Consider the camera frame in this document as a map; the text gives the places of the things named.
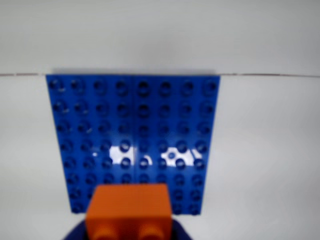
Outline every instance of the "plastic toy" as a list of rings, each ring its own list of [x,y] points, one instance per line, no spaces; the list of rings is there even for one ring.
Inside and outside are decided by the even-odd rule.
[[[169,240],[171,214],[165,184],[100,185],[85,225],[91,240]]]
[[[219,76],[47,75],[71,210],[100,184],[166,183],[201,212]]]

